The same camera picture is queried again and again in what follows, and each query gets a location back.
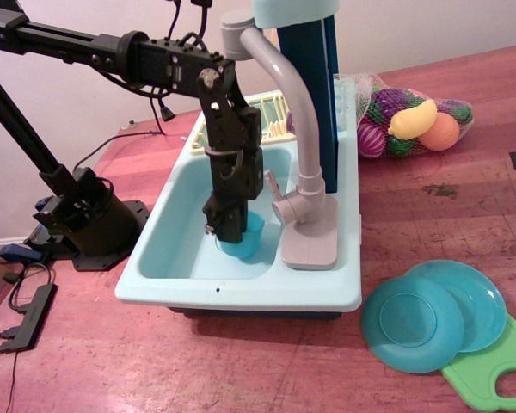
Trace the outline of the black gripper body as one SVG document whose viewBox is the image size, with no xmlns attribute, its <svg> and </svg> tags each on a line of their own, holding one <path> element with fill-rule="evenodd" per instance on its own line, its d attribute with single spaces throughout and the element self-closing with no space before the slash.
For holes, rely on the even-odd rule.
<svg viewBox="0 0 516 413">
<path fill-rule="evenodd" d="M 263 190 L 263 151 L 208 150 L 212 189 L 217 194 L 255 200 Z"/>
</svg>

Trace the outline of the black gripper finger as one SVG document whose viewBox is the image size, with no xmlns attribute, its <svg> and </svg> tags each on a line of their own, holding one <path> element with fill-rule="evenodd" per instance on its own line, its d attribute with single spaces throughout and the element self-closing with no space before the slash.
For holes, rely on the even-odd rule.
<svg viewBox="0 0 516 413">
<path fill-rule="evenodd" d="M 202 209 L 206 232 L 218 241 L 241 243 L 247 230 L 248 202 L 243 198 L 211 195 Z"/>
</svg>

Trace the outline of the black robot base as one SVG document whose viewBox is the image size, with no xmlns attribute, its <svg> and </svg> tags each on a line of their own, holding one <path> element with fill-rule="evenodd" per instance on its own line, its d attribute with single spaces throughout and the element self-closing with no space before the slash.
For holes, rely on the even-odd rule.
<svg viewBox="0 0 516 413">
<path fill-rule="evenodd" d="M 24 244 L 75 270 L 105 271 L 127 258 L 150 212 L 141 200 L 120 200 L 114 185 L 90 168 L 71 173 L 63 164 L 40 178 L 52 190 L 41 200 L 37 227 Z"/>
</svg>

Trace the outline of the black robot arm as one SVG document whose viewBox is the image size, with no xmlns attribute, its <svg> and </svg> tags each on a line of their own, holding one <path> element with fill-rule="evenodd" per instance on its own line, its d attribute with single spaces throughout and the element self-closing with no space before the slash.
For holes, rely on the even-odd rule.
<svg viewBox="0 0 516 413">
<path fill-rule="evenodd" d="M 248 203 L 263 187 L 261 114 L 243 98 L 231 59 L 208 51 L 194 33 L 153 40 L 140 31 L 116 37 L 38 24 L 16 1 L 0 1 L 0 50 L 88 65 L 124 89 L 153 99 L 169 94 L 197 98 L 206 117 L 205 152 L 212 174 L 212 193 L 203 208 L 206 230 L 224 242 L 242 241 Z M 49 235 L 78 246 L 132 233 L 135 222 L 112 187 L 90 170 L 70 173 L 59 163 L 1 85 L 0 122 L 53 192 L 36 213 Z"/>
</svg>

